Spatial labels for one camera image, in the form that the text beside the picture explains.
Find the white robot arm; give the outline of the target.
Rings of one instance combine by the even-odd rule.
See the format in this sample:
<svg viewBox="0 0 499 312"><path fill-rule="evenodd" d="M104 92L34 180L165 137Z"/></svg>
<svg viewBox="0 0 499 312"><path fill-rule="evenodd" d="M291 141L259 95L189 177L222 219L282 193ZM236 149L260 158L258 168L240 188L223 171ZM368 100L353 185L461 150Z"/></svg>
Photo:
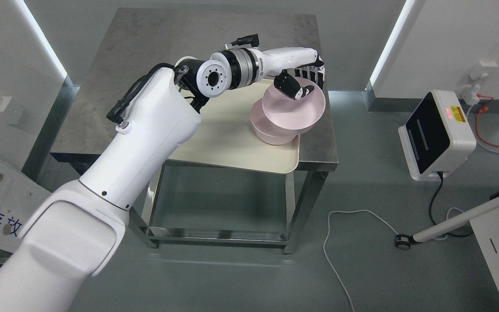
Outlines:
<svg viewBox="0 0 499 312"><path fill-rule="evenodd" d="M209 61L159 63L133 83L107 113L117 125L109 146L20 227L20 246L0 268L0 312L70 308L119 247L151 176L196 132L208 99L261 73L258 44L257 34L237 38Z"/></svg>

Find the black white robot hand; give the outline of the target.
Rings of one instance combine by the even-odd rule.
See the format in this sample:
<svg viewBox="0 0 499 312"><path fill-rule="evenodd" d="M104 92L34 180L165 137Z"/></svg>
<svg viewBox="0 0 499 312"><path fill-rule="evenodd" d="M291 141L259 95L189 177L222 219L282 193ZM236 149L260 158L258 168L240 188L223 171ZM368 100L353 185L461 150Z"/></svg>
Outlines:
<svg viewBox="0 0 499 312"><path fill-rule="evenodd" d="M324 88L325 63L313 48L284 47L261 52L262 71L274 77L274 87L299 100L316 87Z"/></svg>

